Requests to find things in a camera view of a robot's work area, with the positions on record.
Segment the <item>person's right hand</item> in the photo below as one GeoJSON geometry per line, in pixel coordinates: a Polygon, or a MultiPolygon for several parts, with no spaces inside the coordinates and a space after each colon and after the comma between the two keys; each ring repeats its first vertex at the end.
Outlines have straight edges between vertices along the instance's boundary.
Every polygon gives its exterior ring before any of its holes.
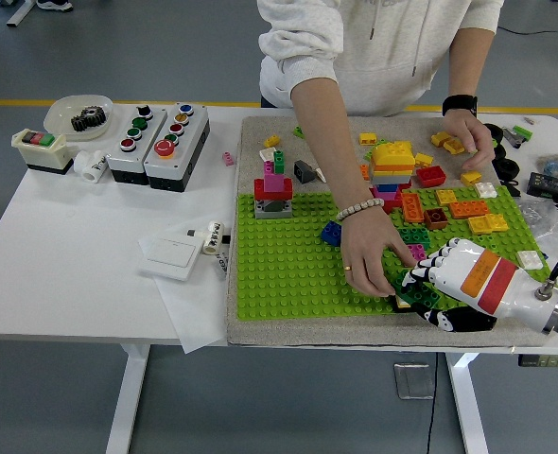
{"type": "Polygon", "coordinates": [[[371,297],[395,294],[385,277],[382,254],[393,251],[405,267],[416,264],[410,249],[380,206],[359,211],[342,222],[341,256],[347,283],[371,297]]]}

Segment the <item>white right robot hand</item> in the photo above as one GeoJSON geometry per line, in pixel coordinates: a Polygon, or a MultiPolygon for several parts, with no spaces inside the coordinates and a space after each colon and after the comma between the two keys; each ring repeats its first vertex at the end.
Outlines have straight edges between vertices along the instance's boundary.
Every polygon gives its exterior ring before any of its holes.
{"type": "Polygon", "coordinates": [[[423,282],[462,303],[448,310],[416,307],[421,317],[446,332],[489,331],[501,318],[517,319],[543,334],[558,327],[557,296],[537,299],[539,282],[512,261],[468,239],[450,239],[407,271],[401,286],[423,282]]]}

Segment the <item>person's left hand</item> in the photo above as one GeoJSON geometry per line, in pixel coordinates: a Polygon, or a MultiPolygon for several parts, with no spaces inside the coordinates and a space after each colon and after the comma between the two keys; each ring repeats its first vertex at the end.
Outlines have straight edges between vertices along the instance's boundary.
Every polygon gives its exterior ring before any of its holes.
{"type": "Polygon", "coordinates": [[[463,163],[464,170],[481,171],[495,158],[490,131],[468,110],[452,109],[444,116],[445,131],[457,137],[471,156],[463,163]]]}

